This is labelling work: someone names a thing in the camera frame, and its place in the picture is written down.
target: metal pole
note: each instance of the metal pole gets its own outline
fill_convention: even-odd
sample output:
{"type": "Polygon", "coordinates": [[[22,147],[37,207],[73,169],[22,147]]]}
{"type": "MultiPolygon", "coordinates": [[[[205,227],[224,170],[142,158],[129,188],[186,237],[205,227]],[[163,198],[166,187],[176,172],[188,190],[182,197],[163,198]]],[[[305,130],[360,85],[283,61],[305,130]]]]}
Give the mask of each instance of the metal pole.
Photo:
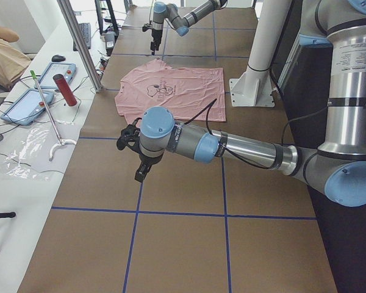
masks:
{"type": "Polygon", "coordinates": [[[76,16],[73,13],[73,9],[69,0],[57,0],[62,15],[68,25],[68,29],[72,35],[73,41],[75,42],[77,49],[79,50],[79,54],[81,60],[83,61],[84,67],[88,73],[89,78],[95,88],[95,92],[100,92],[102,89],[102,84],[95,70],[95,66],[93,64],[91,55],[88,51],[87,45],[85,44],[85,40],[81,34],[79,29],[79,24],[77,23],[76,16]]]}
{"type": "Polygon", "coordinates": [[[126,10],[126,13],[130,10],[130,3],[127,0],[123,0],[124,9],[126,10]]]}
{"type": "Polygon", "coordinates": [[[106,0],[106,3],[107,3],[107,7],[109,9],[111,23],[114,28],[115,36],[118,37],[120,34],[120,30],[118,28],[117,20],[115,19],[114,9],[112,7],[111,0],[106,0]]]}
{"type": "Polygon", "coordinates": [[[42,92],[42,89],[39,85],[37,77],[34,77],[34,76],[33,76],[33,78],[34,78],[34,81],[35,81],[35,85],[37,86],[37,89],[38,89],[38,92],[41,96],[43,104],[45,105],[46,113],[48,113],[50,122],[53,126],[54,133],[56,134],[56,137],[57,137],[57,140],[59,141],[59,143],[61,143],[62,142],[62,137],[61,137],[61,134],[59,133],[59,129],[57,128],[56,123],[54,122],[53,115],[51,115],[49,104],[45,100],[45,96],[43,95],[43,92],[42,92]]]}

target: white wall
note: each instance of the white wall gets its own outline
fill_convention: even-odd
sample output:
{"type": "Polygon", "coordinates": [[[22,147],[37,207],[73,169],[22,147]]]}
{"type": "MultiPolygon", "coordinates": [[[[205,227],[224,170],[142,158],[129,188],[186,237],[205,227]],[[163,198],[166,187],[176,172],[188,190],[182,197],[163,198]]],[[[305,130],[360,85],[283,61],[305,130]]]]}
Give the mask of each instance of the white wall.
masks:
{"type": "Polygon", "coordinates": [[[60,21],[64,21],[57,0],[24,0],[43,38],[47,40],[60,21]]]}
{"type": "Polygon", "coordinates": [[[61,20],[57,0],[0,0],[0,26],[18,33],[12,45],[25,53],[38,52],[61,20]]]}

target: white desk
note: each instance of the white desk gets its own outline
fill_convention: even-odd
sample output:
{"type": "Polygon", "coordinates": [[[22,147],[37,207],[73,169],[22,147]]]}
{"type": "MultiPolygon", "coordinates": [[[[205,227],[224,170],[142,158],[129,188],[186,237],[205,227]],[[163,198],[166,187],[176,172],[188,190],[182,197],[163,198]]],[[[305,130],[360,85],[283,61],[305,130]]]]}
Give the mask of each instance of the white desk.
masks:
{"type": "MultiPolygon", "coordinates": [[[[94,12],[84,12],[78,17],[78,22],[90,22],[94,34],[91,44],[91,56],[94,64],[100,60],[101,54],[105,54],[104,43],[99,38],[96,31],[96,15],[94,12]]],[[[48,41],[42,47],[30,67],[23,76],[30,75],[30,70],[36,74],[41,74],[51,61],[51,57],[60,54],[66,57],[66,62],[75,63],[77,72],[70,85],[75,89],[82,78],[87,76],[87,72],[82,64],[78,52],[72,51],[73,41],[64,20],[58,25],[48,41]]],[[[33,80],[26,83],[34,86],[33,80]]],[[[6,101],[15,101],[27,87],[22,83],[17,83],[9,93],[6,101]]],[[[82,100],[79,112],[74,120],[75,125],[82,126],[88,114],[95,92],[89,78],[82,87],[76,90],[75,95],[82,100]]],[[[61,94],[56,94],[55,100],[62,99],[61,94]]],[[[10,105],[3,104],[0,110],[6,110],[10,105]]],[[[74,107],[64,106],[64,101],[58,102],[51,108],[55,120],[71,121],[76,113],[77,105],[74,107]]],[[[48,116],[43,113],[37,120],[48,121],[48,116]]],[[[14,125],[0,126],[0,132],[8,131],[14,125]]],[[[0,142],[0,153],[11,154],[21,147],[21,142],[25,141],[29,133],[34,129],[41,128],[39,123],[30,126],[20,126],[4,134],[4,139],[0,142]]],[[[44,172],[43,176],[38,175],[32,179],[22,179],[16,176],[7,175],[7,166],[4,163],[5,157],[0,156],[0,212],[16,212],[13,219],[0,219],[0,293],[14,293],[18,290],[23,279],[29,261],[37,244],[40,233],[45,224],[54,197],[63,178],[62,173],[44,172]]]]}

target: cable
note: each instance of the cable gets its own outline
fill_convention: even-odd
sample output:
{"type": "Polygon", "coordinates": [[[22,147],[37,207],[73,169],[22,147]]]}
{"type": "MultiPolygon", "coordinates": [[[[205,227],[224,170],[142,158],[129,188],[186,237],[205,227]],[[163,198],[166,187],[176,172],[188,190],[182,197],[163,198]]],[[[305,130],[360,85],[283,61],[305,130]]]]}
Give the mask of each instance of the cable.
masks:
{"type": "Polygon", "coordinates": [[[152,0],[151,7],[150,7],[150,9],[149,9],[149,24],[151,24],[151,23],[152,23],[152,22],[151,22],[151,14],[152,14],[153,2],[154,2],[154,0],[152,0]]]}
{"type": "Polygon", "coordinates": [[[12,124],[12,123],[16,123],[16,122],[18,122],[18,121],[21,121],[21,120],[24,120],[24,119],[27,119],[27,118],[33,117],[33,116],[35,116],[35,115],[37,115],[37,114],[39,114],[39,112],[34,113],[34,114],[30,115],[30,116],[24,117],[24,118],[22,118],[22,119],[17,119],[17,120],[12,120],[12,119],[11,119],[11,117],[9,117],[9,116],[8,116],[8,118],[9,118],[9,120],[11,120],[11,122],[10,122],[10,123],[4,123],[4,124],[1,124],[0,126],[9,125],[9,124],[12,124]]]}
{"type": "Polygon", "coordinates": [[[11,158],[11,157],[8,157],[8,155],[6,155],[6,154],[2,154],[2,153],[0,153],[0,155],[1,155],[1,156],[4,156],[4,157],[7,157],[7,158],[9,158],[9,159],[11,159],[11,160],[13,160],[14,162],[16,162],[16,163],[18,163],[18,164],[24,164],[24,165],[27,165],[27,166],[31,167],[31,165],[30,165],[30,164],[19,162],[19,161],[15,160],[15,159],[13,159],[13,158],[11,158]]]}
{"type": "Polygon", "coordinates": [[[81,80],[81,82],[80,82],[80,84],[72,92],[74,93],[76,90],[78,90],[79,87],[82,86],[83,83],[85,83],[85,81],[87,80],[88,77],[89,76],[83,77],[82,80],[81,80]]]}
{"type": "Polygon", "coordinates": [[[12,88],[15,86],[15,84],[17,84],[19,81],[22,83],[22,84],[24,84],[26,87],[28,87],[29,89],[31,89],[31,87],[30,86],[28,86],[25,82],[23,82],[24,80],[26,80],[26,79],[31,79],[32,78],[32,76],[31,75],[28,75],[28,76],[25,76],[25,77],[23,77],[23,78],[19,78],[14,84],[13,84],[13,86],[12,86],[12,88]]]}
{"type": "Polygon", "coordinates": [[[5,134],[5,133],[8,133],[10,131],[13,131],[15,128],[19,127],[20,125],[16,125],[14,128],[11,128],[10,130],[7,130],[7,131],[4,131],[4,132],[0,132],[0,134],[5,134]]]}
{"type": "MultiPolygon", "coordinates": [[[[197,118],[199,115],[201,115],[206,109],[207,109],[207,113],[206,113],[206,128],[207,131],[209,132],[209,134],[213,135],[212,130],[209,127],[209,113],[210,113],[210,109],[212,108],[212,106],[214,105],[214,103],[216,102],[217,99],[214,99],[213,101],[211,101],[205,108],[203,108],[198,114],[196,114],[193,118],[191,118],[189,121],[185,122],[184,124],[187,125],[189,123],[191,123],[195,118],[197,118]]],[[[270,169],[270,167],[265,167],[257,162],[251,161],[242,157],[241,155],[231,151],[229,148],[225,148],[225,150],[230,153],[232,156],[236,157],[237,159],[241,160],[242,162],[252,166],[252,167],[256,167],[256,168],[260,168],[260,169],[270,169]]]]}
{"type": "Polygon", "coordinates": [[[279,96],[281,97],[281,100],[283,101],[283,97],[284,97],[284,94],[278,84],[278,82],[275,80],[275,76],[274,76],[274,73],[272,72],[272,68],[270,68],[270,70],[268,71],[268,73],[270,74],[270,79],[272,80],[272,82],[274,82],[274,85],[276,87],[276,90],[278,91],[279,93],[279,96]]]}
{"type": "Polygon", "coordinates": [[[100,55],[104,56],[104,57],[108,57],[106,54],[103,54],[103,53],[102,53],[101,51],[99,51],[99,50],[98,50],[98,53],[99,53],[100,55]]]}
{"type": "Polygon", "coordinates": [[[168,18],[166,18],[165,21],[168,23],[168,25],[170,26],[170,28],[172,28],[174,31],[176,31],[176,29],[173,27],[173,25],[171,24],[171,22],[169,21],[168,18]]]}
{"type": "Polygon", "coordinates": [[[324,110],[327,110],[327,107],[325,108],[322,108],[321,110],[317,111],[317,112],[314,112],[314,113],[311,113],[311,114],[308,114],[308,115],[305,115],[305,116],[301,116],[301,117],[297,117],[297,118],[293,118],[293,119],[290,119],[286,124],[285,126],[283,127],[283,130],[282,130],[282,137],[281,137],[281,145],[284,145],[284,136],[285,136],[285,131],[286,131],[286,128],[287,126],[291,123],[291,122],[294,122],[294,121],[298,121],[298,120],[302,120],[302,119],[306,119],[306,118],[310,118],[310,117],[313,117],[313,116],[316,116],[322,112],[324,112],[324,110]]]}
{"type": "Polygon", "coordinates": [[[78,97],[76,97],[76,96],[74,96],[74,97],[79,100],[79,105],[77,106],[77,110],[76,110],[76,113],[75,113],[75,115],[74,115],[74,117],[72,119],[72,123],[74,122],[74,120],[77,117],[77,114],[79,113],[80,105],[81,105],[81,102],[82,102],[81,99],[79,99],[78,97]]]}
{"type": "Polygon", "coordinates": [[[223,10],[226,8],[226,6],[228,6],[228,1],[225,2],[225,5],[223,7],[220,7],[219,9],[216,9],[216,10],[223,10]]]}
{"type": "Polygon", "coordinates": [[[205,112],[208,108],[210,110],[210,108],[214,105],[214,103],[216,102],[217,99],[214,99],[213,101],[211,101],[205,108],[203,108],[202,110],[200,110],[200,112],[198,114],[196,114],[193,118],[191,118],[189,121],[186,121],[184,124],[187,125],[189,123],[191,123],[192,121],[194,121],[199,115],[201,115],[203,112],[205,112]]]}

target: silver robot arm segment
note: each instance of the silver robot arm segment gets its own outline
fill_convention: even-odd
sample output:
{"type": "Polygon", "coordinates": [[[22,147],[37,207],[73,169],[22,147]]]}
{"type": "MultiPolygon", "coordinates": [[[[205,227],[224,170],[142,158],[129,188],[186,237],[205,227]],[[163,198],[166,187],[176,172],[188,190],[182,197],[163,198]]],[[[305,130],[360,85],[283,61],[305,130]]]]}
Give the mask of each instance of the silver robot arm segment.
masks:
{"type": "Polygon", "coordinates": [[[333,45],[322,156],[366,160],[366,1],[303,2],[301,42],[333,45]]]}
{"type": "Polygon", "coordinates": [[[117,147],[129,147],[139,154],[141,164],[135,179],[140,182],[167,150],[203,163],[220,156],[237,158],[255,167],[279,170],[344,206],[366,204],[365,161],[336,159],[321,156],[317,150],[211,132],[175,121],[166,108],[152,107],[144,113],[140,128],[133,124],[122,130],[117,147]]]}
{"type": "Polygon", "coordinates": [[[190,26],[196,24],[199,20],[212,13],[214,10],[222,8],[227,1],[228,0],[208,0],[183,17],[179,16],[178,8],[175,4],[156,2],[153,8],[153,20],[150,23],[144,24],[142,27],[143,32],[146,32],[148,29],[152,30],[152,55],[154,55],[155,51],[158,51],[160,48],[165,19],[170,21],[173,29],[175,29],[182,37],[188,33],[188,28],[190,26]]]}

